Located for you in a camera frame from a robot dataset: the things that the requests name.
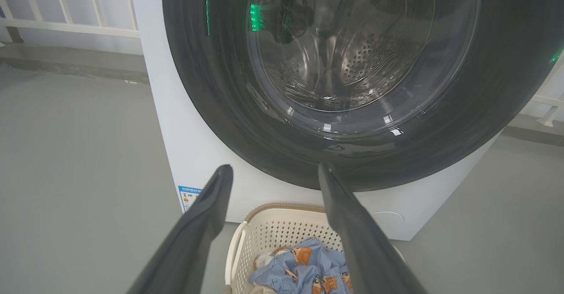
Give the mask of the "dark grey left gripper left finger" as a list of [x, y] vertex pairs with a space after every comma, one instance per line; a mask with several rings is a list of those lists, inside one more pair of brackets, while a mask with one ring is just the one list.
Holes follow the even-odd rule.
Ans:
[[133, 282], [129, 294], [200, 293], [210, 244], [224, 226], [233, 179], [230, 165], [217, 168]]

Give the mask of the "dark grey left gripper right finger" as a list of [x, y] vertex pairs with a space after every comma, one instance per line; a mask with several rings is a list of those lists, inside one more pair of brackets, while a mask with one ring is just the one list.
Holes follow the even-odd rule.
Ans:
[[318, 166], [330, 227], [339, 234], [355, 294], [425, 294], [386, 234], [361, 205], [335, 166]]

